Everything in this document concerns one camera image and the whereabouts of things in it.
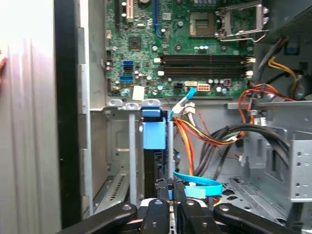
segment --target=metal bracket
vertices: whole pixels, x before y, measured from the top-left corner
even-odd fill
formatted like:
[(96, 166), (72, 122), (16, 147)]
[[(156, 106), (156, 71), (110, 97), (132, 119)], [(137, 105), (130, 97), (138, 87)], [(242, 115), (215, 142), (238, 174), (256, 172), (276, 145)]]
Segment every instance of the metal bracket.
[(312, 140), (293, 140), (291, 146), (290, 199), (312, 202)]

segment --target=white sticker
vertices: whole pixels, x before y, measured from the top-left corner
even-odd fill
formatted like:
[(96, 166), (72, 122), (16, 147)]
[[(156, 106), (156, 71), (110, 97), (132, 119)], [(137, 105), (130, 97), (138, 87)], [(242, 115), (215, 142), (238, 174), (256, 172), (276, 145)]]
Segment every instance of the white sticker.
[(132, 99), (138, 100), (138, 101), (143, 101), (144, 100), (144, 92), (145, 92), (144, 86), (135, 85), (133, 88)]

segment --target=chip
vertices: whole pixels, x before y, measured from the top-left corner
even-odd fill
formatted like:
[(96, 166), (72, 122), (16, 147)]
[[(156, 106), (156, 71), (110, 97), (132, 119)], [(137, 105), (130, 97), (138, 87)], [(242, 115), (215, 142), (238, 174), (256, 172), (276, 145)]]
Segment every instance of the chip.
[(142, 47), (141, 37), (129, 37), (129, 50), (130, 51), (140, 51)]
[(190, 14), (190, 36), (194, 38), (211, 38), (215, 34), (214, 14), (192, 12)]

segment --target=screw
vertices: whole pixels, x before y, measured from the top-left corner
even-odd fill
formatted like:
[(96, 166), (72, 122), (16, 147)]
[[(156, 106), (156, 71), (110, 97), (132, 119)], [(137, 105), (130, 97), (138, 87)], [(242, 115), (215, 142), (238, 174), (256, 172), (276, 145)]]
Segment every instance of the screw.
[(229, 211), (229, 207), (227, 206), (220, 206), (220, 209), (223, 211)]
[(128, 210), (131, 210), (131, 206), (129, 206), (129, 205), (124, 205), (124, 206), (122, 207), (122, 209), (123, 209), (124, 211), (128, 211)]
[(188, 201), (186, 202), (186, 204), (188, 204), (188, 205), (190, 205), (190, 206), (193, 206), (193, 205), (194, 205), (194, 202), (191, 201), (191, 200), (188, 200)]
[(161, 200), (156, 200), (155, 204), (156, 204), (156, 205), (161, 205), (161, 204), (162, 204), (162, 201), (161, 201)]

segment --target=white connector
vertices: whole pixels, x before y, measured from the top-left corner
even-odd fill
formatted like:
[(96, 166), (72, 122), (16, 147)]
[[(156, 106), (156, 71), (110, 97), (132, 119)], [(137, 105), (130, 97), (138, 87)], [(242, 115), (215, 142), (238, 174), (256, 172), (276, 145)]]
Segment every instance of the white connector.
[(127, 22), (133, 23), (135, 21), (134, 18), (134, 0), (127, 0)]
[(189, 103), (186, 103), (184, 105), (184, 111), (183, 111), (183, 114), (184, 115), (187, 115), (188, 113), (192, 113), (193, 115), (195, 114), (195, 103), (193, 102), (189, 102)]

